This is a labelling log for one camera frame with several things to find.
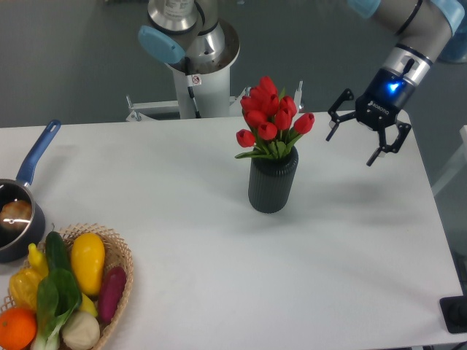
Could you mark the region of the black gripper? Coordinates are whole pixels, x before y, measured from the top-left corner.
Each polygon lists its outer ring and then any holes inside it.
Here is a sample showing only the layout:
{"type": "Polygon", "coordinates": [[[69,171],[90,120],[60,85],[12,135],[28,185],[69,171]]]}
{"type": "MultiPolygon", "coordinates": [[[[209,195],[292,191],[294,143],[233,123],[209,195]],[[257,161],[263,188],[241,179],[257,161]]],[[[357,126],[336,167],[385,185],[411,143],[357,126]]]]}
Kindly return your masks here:
{"type": "Polygon", "coordinates": [[[398,153],[412,126],[405,122],[396,122],[396,118],[414,91],[415,86],[402,77],[396,76],[388,70],[380,69],[364,94],[356,100],[355,111],[345,114],[339,114],[338,112],[339,107],[344,102],[355,99],[349,88],[346,88],[331,105],[328,110],[328,115],[331,118],[329,122],[331,131],[325,140],[331,140],[341,123],[356,118],[358,122],[376,131],[379,139],[379,146],[366,162],[368,167],[372,166],[382,153],[398,153]],[[392,144],[388,144],[386,128],[392,125],[395,125],[398,135],[392,144]]]}

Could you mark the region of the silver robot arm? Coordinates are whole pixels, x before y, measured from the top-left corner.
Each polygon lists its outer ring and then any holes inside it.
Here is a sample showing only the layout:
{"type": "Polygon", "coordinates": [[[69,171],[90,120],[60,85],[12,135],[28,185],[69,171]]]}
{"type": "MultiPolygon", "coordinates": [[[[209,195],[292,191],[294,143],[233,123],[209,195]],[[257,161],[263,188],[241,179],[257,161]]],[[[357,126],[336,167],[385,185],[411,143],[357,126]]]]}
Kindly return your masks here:
{"type": "MultiPolygon", "coordinates": [[[[144,50],[172,68],[178,86],[177,100],[183,119],[221,116],[228,111],[230,90],[205,80],[216,73],[227,74],[239,48],[228,37],[217,14],[216,1],[150,1],[149,25],[142,26],[138,39],[144,50]]],[[[398,120],[404,99],[412,92],[405,79],[414,64],[408,60],[400,73],[380,69],[367,91],[355,101],[355,111],[343,115],[337,109],[354,95],[346,89],[329,109],[331,130],[348,120],[357,120],[377,132],[379,146],[369,158],[370,166],[381,153],[397,153],[411,125],[398,120]]],[[[296,168],[296,142],[314,125],[314,115],[298,115],[298,105],[273,80],[264,76],[239,100],[247,128],[236,134],[246,150],[238,159],[249,158],[251,168],[265,174],[296,168]]]]}

